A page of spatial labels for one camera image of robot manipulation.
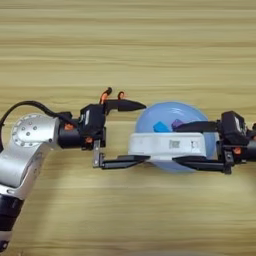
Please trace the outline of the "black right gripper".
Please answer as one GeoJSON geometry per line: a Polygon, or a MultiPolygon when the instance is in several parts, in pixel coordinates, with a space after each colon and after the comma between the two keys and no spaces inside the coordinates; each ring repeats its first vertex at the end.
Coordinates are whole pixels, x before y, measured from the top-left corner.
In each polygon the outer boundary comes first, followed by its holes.
{"type": "MultiPolygon", "coordinates": [[[[175,132],[216,132],[218,124],[214,121],[195,121],[179,125],[175,132]]],[[[174,161],[182,166],[197,171],[221,172],[230,174],[233,159],[236,164],[243,161],[256,162],[256,131],[245,134],[239,132],[220,133],[217,146],[217,159],[211,160],[205,156],[175,157],[174,161]]]]}

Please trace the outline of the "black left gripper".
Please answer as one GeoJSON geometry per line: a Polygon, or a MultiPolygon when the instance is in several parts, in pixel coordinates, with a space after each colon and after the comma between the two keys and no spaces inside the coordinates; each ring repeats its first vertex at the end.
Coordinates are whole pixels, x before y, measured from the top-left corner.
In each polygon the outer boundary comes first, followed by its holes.
{"type": "MultiPolygon", "coordinates": [[[[127,99],[110,99],[105,102],[106,111],[117,110],[119,112],[136,111],[145,109],[140,102],[127,99]]],[[[75,125],[60,122],[58,130],[58,145],[62,149],[81,148],[93,149],[93,167],[103,170],[126,169],[149,159],[147,155],[121,155],[116,159],[106,159],[100,151],[100,146],[106,145],[106,128],[104,121],[90,121],[85,123],[74,119],[75,125]]]]}

